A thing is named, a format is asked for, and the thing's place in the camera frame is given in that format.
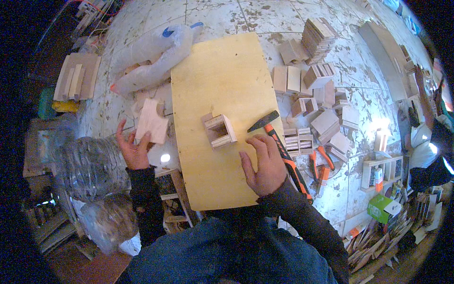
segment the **dark sleeve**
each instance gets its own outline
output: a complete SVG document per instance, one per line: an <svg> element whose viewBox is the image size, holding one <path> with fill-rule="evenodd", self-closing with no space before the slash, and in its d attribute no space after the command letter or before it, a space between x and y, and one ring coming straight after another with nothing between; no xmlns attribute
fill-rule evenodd
<svg viewBox="0 0 454 284"><path fill-rule="evenodd" d="M159 185L154 179L154 168L154 166L137 170L126 168L131 179L130 195L137 214L140 244L143 247L149 246L166 234L163 228L163 202L159 196ZM137 212L137 207L144 208L145 212Z"/></svg>
<svg viewBox="0 0 454 284"><path fill-rule="evenodd" d="M278 190L257 202L292 225L326 259L338 283L348 283L348 255L342 239L330 222L293 188L288 178Z"/></svg>

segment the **hammer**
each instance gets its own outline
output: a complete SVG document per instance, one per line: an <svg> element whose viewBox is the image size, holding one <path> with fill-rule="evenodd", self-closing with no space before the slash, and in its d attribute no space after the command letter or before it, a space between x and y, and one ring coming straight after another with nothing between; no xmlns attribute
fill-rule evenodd
<svg viewBox="0 0 454 284"><path fill-rule="evenodd" d="M259 119L254 125L247 130L247 132L254 131L256 129L265 128L266 133L268 133L269 136L271 136L277 144L277 147L279 148L279 153L281 154L282 159L284 160L284 164L287 167L287 170L291 176L291 179L296 185L296 188L303 193L309 204L312 204L314 200L312 199L312 196L309 194L307 190L306 183L303 180L303 177L300 174L300 171L295 165L295 162L291 159L290 155L288 154L287 150L284 148L284 145L282 144L281 140L279 139L279 136L277 136L276 131L274 128L271 126L271 122L275 120L276 118L279 117L279 113L277 110L274 110L268 115L265 115L261 119Z"/></svg>

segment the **green object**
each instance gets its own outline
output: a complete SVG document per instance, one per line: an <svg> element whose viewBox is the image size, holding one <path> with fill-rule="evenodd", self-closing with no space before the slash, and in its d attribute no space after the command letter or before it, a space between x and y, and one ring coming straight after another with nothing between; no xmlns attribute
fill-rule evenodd
<svg viewBox="0 0 454 284"><path fill-rule="evenodd" d="M38 116L42 120L49 120L55 117L56 112L52 108L55 88L44 88L39 95Z"/></svg>
<svg viewBox="0 0 454 284"><path fill-rule="evenodd" d="M396 216L401 209L402 205L397 201L379 194L369 201L367 214L380 223L388 224L390 215L392 215L392 217Z"/></svg>

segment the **person's left hand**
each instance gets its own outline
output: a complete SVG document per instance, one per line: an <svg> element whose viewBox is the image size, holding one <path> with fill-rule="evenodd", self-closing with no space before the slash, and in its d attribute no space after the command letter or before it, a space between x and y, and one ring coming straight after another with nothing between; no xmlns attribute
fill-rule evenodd
<svg viewBox="0 0 454 284"><path fill-rule="evenodd" d="M136 137L136 131L134 130L128 136L126 141L123 137L123 127L126 123L126 119L123 119L118 124L117 133L115 137L120 145L121 153L123 154L126 165L130 169L146 169L150 166L148 162L147 152L153 147L153 143L150 143L151 134L148 131L140 140L139 145L134 144Z"/></svg>

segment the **person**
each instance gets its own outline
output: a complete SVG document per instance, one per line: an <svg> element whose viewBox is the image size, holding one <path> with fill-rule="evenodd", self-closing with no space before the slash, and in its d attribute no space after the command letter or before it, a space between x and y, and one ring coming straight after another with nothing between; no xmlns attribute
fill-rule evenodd
<svg viewBox="0 0 454 284"><path fill-rule="evenodd" d="M239 153L258 205L209 211L194 228L166 234L155 167L147 157L150 133L136 145L134 131L127 139L122 135L125 121L116 138L131 179L142 249L117 283L348 283L341 238L292 186L272 137L246 139L257 152L257 171ZM278 229L270 216L290 223L302 240Z"/></svg>

